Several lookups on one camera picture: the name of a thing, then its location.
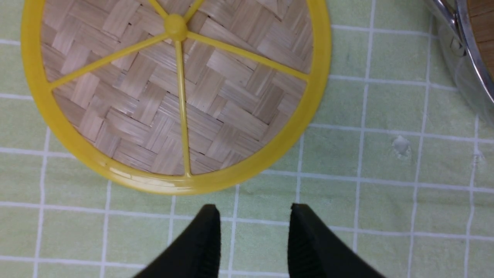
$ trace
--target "metal pot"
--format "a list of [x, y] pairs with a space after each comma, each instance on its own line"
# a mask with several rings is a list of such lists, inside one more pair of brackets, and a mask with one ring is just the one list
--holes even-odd
[[446, 64], [463, 97], [494, 127], [494, 80], [475, 42], [467, 0], [425, 0], [436, 16], [438, 35]]

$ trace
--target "yellow spoke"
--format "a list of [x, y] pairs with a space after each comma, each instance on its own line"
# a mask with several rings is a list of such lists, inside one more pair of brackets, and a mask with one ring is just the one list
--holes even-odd
[[180, 101], [180, 122], [182, 127], [182, 151], [184, 157], [185, 176], [190, 177], [189, 131], [187, 129], [187, 102], [185, 96], [185, 75], [182, 42], [175, 42], [175, 57], [177, 61], [178, 98]]
[[72, 73], [69, 73], [68, 75], [60, 78], [59, 80], [55, 81], [55, 82], [52, 82], [50, 83], [50, 88], [51, 89], [54, 89], [60, 85], [63, 85], [71, 80], [74, 80], [76, 79], [77, 77], [80, 77], [86, 73], [89, 73], [93, 70], [96, 70], [106, 64], [109, 64], [111, 63], [113, 60], [117, 60], [119, 58], [122, 58], [124, 57], [125, 55], [128, 55], [128, 54], [131, 54], [132, 52], [136, 52], [136, 51], [139, 51], [143, 48], [146, 48], [148, 46], [152, 46], [154, 44], [157, 44], [161, 41], [164, 41], [168, 38], [168, 35], [163, 33], [163, 34], [160, 34], [160, 35], [157, 35], [156, 37], [152, 37], [148, 40], [145, 40], [143, 42], [140, 42], [138, 44], [135, 44], [133, 46], [129, 46], [127, 48], [124, 48], [120, 51], [117, 51], [111, 55], [108, 55], [104, 58], [101, 58], [100, 60], [92, 63], [92, 64], [89, 64], [87, 66], [85, 66], [84, 68], [81, 68], [81, 69], [78, 69]]
[[158, 14], [163, 19], [165, 19], [168, 16], [165, 9], [163, 9], [163, 7], [161, 7], [160, 3], [158, 3], [157, 0], [149, 0], [149, 3], [151, 4], [151, 6], [153, 6], [153, 8], [158, 12]]
[[249, 52], [247, 50], [238, 48], [236, 46], [231, 46], [229, 44], [226, 44], [226, 43], [223, 43], [223, 42], [220, 42], [220, 41], [217, 41], [217, 40], [214, 40], [214, 39], [211, 39], [211, 38], [208, 38], [208, 37], [205, 37], [205, 36], [199, 35], [197, 33], [193, 33], [193, 32], [189, 32], [187, 34], [187, 37], [190, 38], [190, 39], [199, 41], [201, 43], [204, 43], [204, 44], [207, 44], [207, 45], [210, 45], [210, 46], [214, 46], [216, 48], [220, 48], [222, 50], [225, 50], [225, 51], [228, 51], [228, 52], [231, 52], [231, 53], [234, 53], [234, 54], [243, 56], [245, 58], [254, 60], [254, 61], [258, 62], [258, 63], [261, 63], [261, 64], [264, 64], [266, 66], [272, 67], [272, 68], [274, 68], [276, 70], [279, 70], [281, 72], [284, 72], [284, 73], [293, 75], [293, 76], [295, 76], [297, 78], [300, 78], [302, 80], [308, 81], [308, 79], [309, 79], [309, 75], [308, 74], [305, 74], [305, 73], [300, 72], [298, 70], [292, 69], [290, 67], [287, 67], [287, 66], [282, 65], [280, 63], [277, 63], [275, 61], [272, 61], [272, 60], [270, 60], [268, 58], [264, 58], [262, 56], [259, 56], [257, 54], [254, 54], [254, 53]]
[[196, 0], [192, 6], [190, 6], [190, 9], [187, 11], [187, 13], [184, 16], [185, 22], [189, 22], [189, 20], [194, 16], [194, 14], [197, 12], [199, 7], [203, 4], [204, 0]]

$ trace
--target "pot handle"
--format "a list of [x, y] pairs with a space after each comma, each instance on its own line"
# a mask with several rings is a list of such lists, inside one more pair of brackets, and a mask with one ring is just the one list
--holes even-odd
[[443, 24], [449, 27], [454, 38], [461, 42], [458, 23], [456, 20], [456, 10], [447, 0], [425, 0], [425, 4], [434, 16]]

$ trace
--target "yellow plastic frame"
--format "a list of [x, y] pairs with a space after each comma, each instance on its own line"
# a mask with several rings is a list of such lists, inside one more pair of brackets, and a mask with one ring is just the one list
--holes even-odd
[[[269, 59], [219, 41], [195, 33], [188, 33], [188, 38], [246, 56], [247, 58], [305, 80], [307, 86], [304, 95], [292, 117], [273, 140], [259, 152], [236, 165], [216, 172], [192, 175], [190, 174], [190, 161], [187, 160], [189, 153], [185, 151], [188, 148], [184, 147], [184, 154], [187, 153], [187, 156], [184, 156], [186, 173], [184, 176], [166, 176], [140, 171], [113, 160], [93, 147], [74, 129], [60, 110], [52, 95], [52, 90], [61, 84], [81, 76], [84, 72], [76, 71], [53, 83], [48, 82], [46, 79], [40, 47], [44, 3], [45, 0], [26, 0], [22, 16], [22, 57], [33, 99], [52, 132], [76, 158], [102, 176], [130, 188], [151, 193], [185, 195], [208, 193], [241, 183], [268, 168], [297, 142], [316, 113], [325, 91], [331, 59], [331, 29], [325, 0], [307, 0], [314, 37], [314, 53], [310, 74], [300, 73]], [[150, 3], [163, 18], [168, 16], [156, 0], [150, 0]], [[198, 10], [201, 3], [202, 0], [196, 0], [192, 4], [184, 16], [186, 21]], [[166, 38], [168, 38], [168, 34], [158, 35], [152, 39], [128, 47], [124, 51], [104, 57], [96, 63], [91, 64], [90, 68], [94, 70], [114, 59], [163, 41]], [[177, 63], [179, 94], [185, 94], [185, 89], [183, 88], [181, 42], [175, 42], [175, 46], [177, 61], [180, 60], [180, 63]], [[181, 106], [183, 106], [181, 110], [185, 111], [185, 98], [182, 96], [181, 99]], [[186, 122], [184, 125], [183, 121], [184, 119], [186, 120], [186, 115], [182, 113], [181, 116], [182, 131], [185, 129], [185, 133], [183, 132], [182, 136], [183, 145], [188, 146], [187, 126]]]

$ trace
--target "wooden steamer basket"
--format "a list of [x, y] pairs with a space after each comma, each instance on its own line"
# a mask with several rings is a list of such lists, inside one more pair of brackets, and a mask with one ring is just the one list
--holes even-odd
[[494, 1], [425, 3], [438, 19], [443, 55], [461, 94], [494, 127]]
[[303, 133], [330, 61], [324, 0], [26, 0], [33, 98], [79, 160], [153, 193], [220, 190]]

